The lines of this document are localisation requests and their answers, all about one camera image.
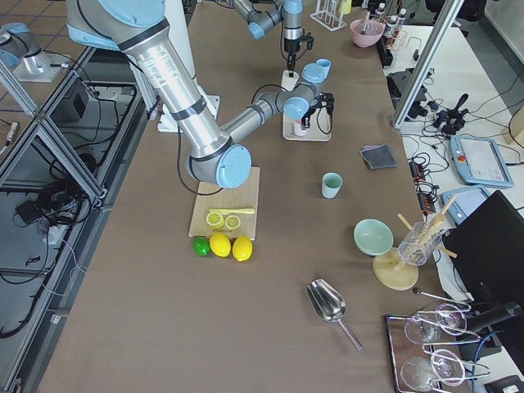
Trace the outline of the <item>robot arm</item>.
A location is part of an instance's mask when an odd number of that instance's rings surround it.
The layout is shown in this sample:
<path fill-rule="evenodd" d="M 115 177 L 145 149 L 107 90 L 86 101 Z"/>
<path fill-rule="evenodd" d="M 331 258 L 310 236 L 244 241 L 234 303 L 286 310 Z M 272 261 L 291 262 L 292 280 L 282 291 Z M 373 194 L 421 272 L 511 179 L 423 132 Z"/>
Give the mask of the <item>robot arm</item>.
<path fill-rule="evenodd" d="M 251 170 L 251 154 L 241 140 L 277 113 L 301 120 L 318 101 L 329 63 L 309 63 L 291 90 L 262 93 L 235 118 L 220 126 L 209 104 L 169 40 L 164 1 L 68 1 L 67 27 L 83 45 L 131 56 L 192 145 L 188 173 L 221 188 L 240 187 Z"/>
<path fill-rule="evenodd" d="M 314 37 L 302 26 L 303 2 L 299 0 L 268 1 L 268 10 L 255 7 L 258 1 L 225 1 L 246 21 L 254 39 L 263 38 L 271 29 L 281 25 L 280 51 L 286 60 L 287 71 L 295 71 L 297 60 L 314 45 Z"/>

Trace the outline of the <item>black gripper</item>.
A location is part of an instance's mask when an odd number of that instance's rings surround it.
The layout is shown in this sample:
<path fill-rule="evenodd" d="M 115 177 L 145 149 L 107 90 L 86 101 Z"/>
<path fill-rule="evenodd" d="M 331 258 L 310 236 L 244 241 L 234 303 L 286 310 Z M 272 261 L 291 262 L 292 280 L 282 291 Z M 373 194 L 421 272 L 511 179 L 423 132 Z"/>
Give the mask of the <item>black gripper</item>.
<path fill-rule="evenodd" d="M 331 93 L 321 93 L 319 97 L 317 98 L 316 102 L 308 109 L 308 111 L 305 114 L 305 117 L 303 117 L 300 121 L 300 126 L 302 129 L 309 129 L 310 128 L 310 116 L 317 110 L 317 109 L 326 109 L 327 114 L 329 116 L 329 119 L 332 120 L 332 113 L 334 112 L 334 102 L 335 98 Z"/>
<path fill-rule="evenodd" d="M 300 45 L 306 44 L 306 49 L 311 50 L 314 45 L 314 37 L 306 33 L 303 28 L 283 28 L 283 50 L 287 54 L 287 70 L 294 70 L 296 66 L 296 54 L 300 51 Z"/>

